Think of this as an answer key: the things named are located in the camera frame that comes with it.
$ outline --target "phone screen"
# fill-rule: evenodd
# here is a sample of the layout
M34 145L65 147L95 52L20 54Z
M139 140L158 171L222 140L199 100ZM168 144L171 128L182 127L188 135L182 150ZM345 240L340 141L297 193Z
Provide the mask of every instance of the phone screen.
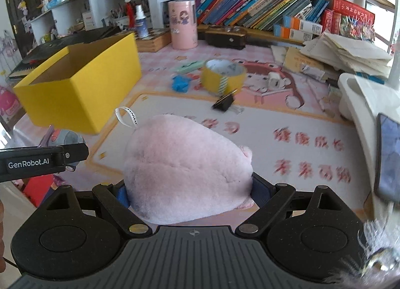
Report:
M378 132L375 192L384 200L400 202L400 124L379 114Z

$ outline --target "spray bottle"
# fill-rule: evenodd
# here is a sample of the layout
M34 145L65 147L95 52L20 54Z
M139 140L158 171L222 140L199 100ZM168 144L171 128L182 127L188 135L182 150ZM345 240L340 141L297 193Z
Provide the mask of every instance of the spray bottle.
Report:
M136 6L136 31L139 38L149 36L149 31L146 26L146 16L143 12L142 5Z

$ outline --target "cardboard box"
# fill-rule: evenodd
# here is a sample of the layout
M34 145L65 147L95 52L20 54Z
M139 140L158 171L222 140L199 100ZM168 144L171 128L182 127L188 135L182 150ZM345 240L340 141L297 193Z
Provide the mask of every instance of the cardboard box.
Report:
M95 22L93 21L93 15L90 11L82 14L83 23L85 24L85 30L93 30L96 28Z
M141 78L133 34L67 46L14 91L33 124L97 134Z
M289 16L283 17L283 26L286 28L301 30L303 32L311 33L318 36L321 35L323 32L323 27L320 24Z

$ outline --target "stuffed toy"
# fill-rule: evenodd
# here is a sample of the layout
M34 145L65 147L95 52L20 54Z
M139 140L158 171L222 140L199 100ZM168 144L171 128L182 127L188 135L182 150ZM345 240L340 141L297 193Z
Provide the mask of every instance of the stuffed toy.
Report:
M252 152L188 118L154 116L127 143L124 181L135 214L175 224L249 208Z

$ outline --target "red bottle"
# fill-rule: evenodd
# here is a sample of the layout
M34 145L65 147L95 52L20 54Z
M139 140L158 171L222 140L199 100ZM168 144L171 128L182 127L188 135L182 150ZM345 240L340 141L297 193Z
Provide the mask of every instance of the red bottle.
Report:
M129 29L135 27L135 8L132 5L132 0L125 0L126 14L129 17Z

